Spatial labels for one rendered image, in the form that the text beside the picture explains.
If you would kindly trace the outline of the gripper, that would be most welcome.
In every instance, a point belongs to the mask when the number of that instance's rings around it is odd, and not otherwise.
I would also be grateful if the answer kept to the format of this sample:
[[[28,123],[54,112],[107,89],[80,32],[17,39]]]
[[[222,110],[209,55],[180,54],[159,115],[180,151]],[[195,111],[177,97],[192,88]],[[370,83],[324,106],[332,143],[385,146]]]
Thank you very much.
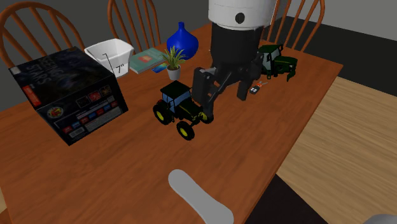
[[[204,123],[214,120],[213,108],[228,81],[240,81],[237,97],[245,101],[254,80],[261,76],[263,53],[258,52],[263,27],[233,30],[212,23],[211,57],[214,68],[197,67],[193,74],[192,97],[202,108]]]

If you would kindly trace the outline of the black key fob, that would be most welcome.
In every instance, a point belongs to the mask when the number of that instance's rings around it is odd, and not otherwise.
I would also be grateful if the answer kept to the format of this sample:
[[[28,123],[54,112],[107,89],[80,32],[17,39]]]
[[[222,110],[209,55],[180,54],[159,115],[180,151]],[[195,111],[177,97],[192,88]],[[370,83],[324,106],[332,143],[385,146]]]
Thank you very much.
[[[249,89],[249,93],[253,95],[257,94],[260,91],[261,87],[266,84],[267,82],[262,82],[262,81],[258,82]]]

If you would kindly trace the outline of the black toy tractor yellow wheels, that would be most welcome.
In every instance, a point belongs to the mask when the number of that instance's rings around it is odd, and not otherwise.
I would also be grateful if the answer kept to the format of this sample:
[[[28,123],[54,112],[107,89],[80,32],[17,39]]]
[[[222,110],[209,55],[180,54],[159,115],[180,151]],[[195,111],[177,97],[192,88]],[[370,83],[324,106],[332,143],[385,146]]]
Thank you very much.
[[[200,122],[209,124],[214,120],[213,116],[204,113],[202,106],[193,101],[190,89],[175,80],[160,89],[162,98],[153,106],[153,113],[161,124],[168,125],[179,119],[176,128],[187,141],[195,137],[194,125]]]

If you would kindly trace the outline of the small potted green plant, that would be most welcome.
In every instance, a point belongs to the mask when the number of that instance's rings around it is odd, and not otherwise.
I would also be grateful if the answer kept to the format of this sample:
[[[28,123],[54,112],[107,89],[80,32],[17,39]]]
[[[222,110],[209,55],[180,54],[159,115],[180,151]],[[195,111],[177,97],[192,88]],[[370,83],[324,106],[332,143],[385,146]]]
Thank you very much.
[[[181,64],[186,62],[186,55],[183,55],[182,52],[183,50],[178,50],[175,46],[172,46],[169,50],[165,49],[165,52],[162,53],[162,58],[167,63],[167,73],[172,81],[180,78]]]

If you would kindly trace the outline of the green toy tractor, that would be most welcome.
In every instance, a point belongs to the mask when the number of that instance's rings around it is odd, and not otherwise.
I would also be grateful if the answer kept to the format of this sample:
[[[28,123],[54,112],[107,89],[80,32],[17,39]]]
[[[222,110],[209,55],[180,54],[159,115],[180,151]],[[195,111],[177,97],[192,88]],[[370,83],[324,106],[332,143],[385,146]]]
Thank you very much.
[[[278,77],[279,74],[287,73],[286,81],[296,74],[298,60],[293,57],[282,56],[283,44],[262,45],[258,52],[263,54],[261,73],[271,77]]]

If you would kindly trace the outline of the blue round vase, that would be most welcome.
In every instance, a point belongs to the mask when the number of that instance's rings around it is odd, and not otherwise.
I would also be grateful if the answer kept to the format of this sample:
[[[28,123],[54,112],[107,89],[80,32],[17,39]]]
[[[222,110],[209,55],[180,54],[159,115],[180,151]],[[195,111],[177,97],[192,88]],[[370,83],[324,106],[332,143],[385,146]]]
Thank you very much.
[[[178,22],[178,30],[167,40],[168,51],[172,47],[175,47],[177,52],[182,50],[181,54],[185,60],[192,58],[199,48],[198,39],[185,29],[184,22]]]

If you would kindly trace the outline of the teal book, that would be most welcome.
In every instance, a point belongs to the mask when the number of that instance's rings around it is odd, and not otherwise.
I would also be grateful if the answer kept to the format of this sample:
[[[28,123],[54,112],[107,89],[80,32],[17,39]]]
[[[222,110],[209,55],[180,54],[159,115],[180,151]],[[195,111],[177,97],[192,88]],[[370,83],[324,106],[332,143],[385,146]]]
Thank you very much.
[[[165,62],[162,55],[163,53],[160,50],[149,48],[143,52],[132,55],[129,58],[129,68],[133,72],[140,74]]]

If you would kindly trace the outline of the grey flat oblong object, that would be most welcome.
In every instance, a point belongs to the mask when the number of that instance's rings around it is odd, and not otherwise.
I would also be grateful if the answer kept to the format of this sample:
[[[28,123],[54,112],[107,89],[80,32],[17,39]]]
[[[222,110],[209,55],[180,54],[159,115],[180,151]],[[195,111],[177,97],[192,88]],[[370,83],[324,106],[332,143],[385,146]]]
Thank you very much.
[[[233,212],[205,192],[185,171],[174,169],[168,175],[168,182],[205,224],[234,224]]]

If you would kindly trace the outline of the white square bowl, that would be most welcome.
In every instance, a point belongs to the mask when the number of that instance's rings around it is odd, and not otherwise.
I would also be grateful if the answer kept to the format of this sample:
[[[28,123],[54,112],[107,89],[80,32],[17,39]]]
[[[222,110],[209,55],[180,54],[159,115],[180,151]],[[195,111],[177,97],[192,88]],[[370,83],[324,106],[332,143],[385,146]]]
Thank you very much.
[[[114,38],[89,46],[84,52],[119,78],[129,71],[129,58],[134,47]]]

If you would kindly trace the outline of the brown wooden spindle chair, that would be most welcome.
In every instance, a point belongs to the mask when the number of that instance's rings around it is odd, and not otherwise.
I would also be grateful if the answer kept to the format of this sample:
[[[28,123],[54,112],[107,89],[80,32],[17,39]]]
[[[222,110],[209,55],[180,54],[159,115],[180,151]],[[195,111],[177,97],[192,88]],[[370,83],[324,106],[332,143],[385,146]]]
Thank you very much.
[[[14,22],[19,26],[20,30],[27,36],[29,41],[34,45],[36,50],[42,55],[42,56],[47,56],[46,51],[44,48],[39,44],[37,39],[34,37],[32,32],[28,29],[28,27],[24,24],[22,19],[18,16],[17,11],[22,10],[22,9],[29,9],[29,11],[32,13],[42,30],[45,32],[47,38],[50,40],[52,45],[55,47],[57,51],[61,51],[61,47],[58,44],[57,40],[49,30],[48,26],[45,24],[43,18],[41,15],[38,13],[38,9],[45,10],[50,18],[52,19],[53,23],[55,24],[57,30],[61,34],[63,40],[65,41],[66,45],[68,47],[72,47],[71,41],[68,38],[64,28],[62,27],[60,20],[62,20],[73,32],[80,48],[82,50],[85,49],[85,44],[78,32],[78,30],[75,28],[73,23],[66,17],[64,16],[60,11],[52,8],[51,6],[34,2],[34,1],[22,1],[18,3],[14,3],[12,5],[7,6],[2,12],[0,12],[0,58],[2,61],[6,64],[8,68],[14,67],[15,64],[9,57],[6,48],[4,46],[4,40],[3,38],[6,38],[6,40],[16,49],[16,51],[26,60],[26,61],[32,61],[32,57],[26,52],[26,50],[22,47],[22,45],[12,36],[12,34],[5,28],[5,24],[7,20],[11,17]]]
[[[114,37],[138,52],[162,44],[153,0],[108,0],[107,17]]]
[[[276,0],[262,39],[303,52],[319,29],[324,14],[325,0]]]

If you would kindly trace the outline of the brown wooden table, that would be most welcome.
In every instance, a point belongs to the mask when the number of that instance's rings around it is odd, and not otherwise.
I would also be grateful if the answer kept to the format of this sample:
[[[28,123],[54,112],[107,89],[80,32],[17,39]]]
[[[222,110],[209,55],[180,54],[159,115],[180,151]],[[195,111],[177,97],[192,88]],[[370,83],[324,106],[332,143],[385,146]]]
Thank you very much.
[[[28,102],[0,112],[0,188],[13,224],[203,224],[168,182],[188,173],[244,224],[342,66],[292,49],[296,75],[245,101],[229,86],[186,141],[154,117],[166,73],[119,80],[128,111],[68,146]]]

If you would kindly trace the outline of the black printed cardboard box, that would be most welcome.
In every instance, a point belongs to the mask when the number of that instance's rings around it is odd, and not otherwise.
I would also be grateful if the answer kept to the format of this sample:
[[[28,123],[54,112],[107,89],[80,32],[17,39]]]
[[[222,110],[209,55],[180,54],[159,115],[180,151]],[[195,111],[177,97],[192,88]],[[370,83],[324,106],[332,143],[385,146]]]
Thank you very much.
[[[68,145],[128,110],[116,76],[77,47],[9,70],[34,110]]]

